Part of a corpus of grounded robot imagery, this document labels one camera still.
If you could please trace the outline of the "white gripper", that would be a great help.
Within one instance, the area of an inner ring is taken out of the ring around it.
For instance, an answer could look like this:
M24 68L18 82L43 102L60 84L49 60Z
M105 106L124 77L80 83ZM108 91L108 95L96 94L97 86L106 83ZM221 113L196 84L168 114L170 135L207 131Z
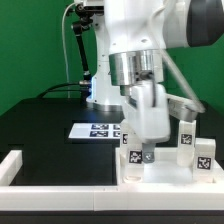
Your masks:
M131 88L131 95L122 102L125 119L142 143L143 162L155 161L155 145L170 138L170 120L165 88L152 81L143 81Z

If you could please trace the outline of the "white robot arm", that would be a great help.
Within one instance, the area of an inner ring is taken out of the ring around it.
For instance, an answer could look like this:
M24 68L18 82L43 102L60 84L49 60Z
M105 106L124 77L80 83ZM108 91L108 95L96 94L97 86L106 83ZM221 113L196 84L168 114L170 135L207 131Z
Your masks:
M142 142L142 160L151 163L155 145L170 137L171 109L154 58L186 94L179 118L193 121L204 107L167 50L215 43L224 35L224 0L84 0L84 7L104 17L111 83L124 96L124 116Z

